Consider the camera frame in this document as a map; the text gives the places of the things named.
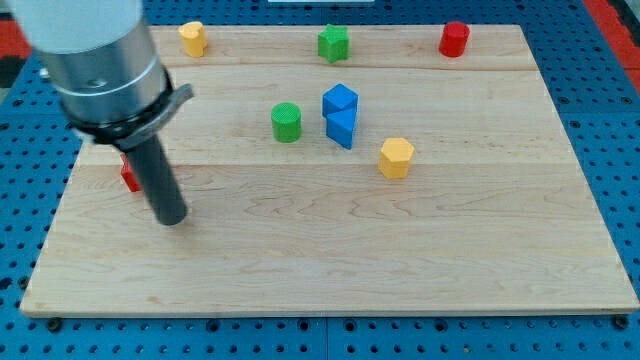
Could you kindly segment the silver and white robot arm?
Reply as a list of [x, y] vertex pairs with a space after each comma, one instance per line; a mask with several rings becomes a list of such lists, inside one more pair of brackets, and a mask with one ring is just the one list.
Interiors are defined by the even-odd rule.
[[71, 125], [128, 151], [192, 98], [162, 64], [141, 0], [8, 0]]

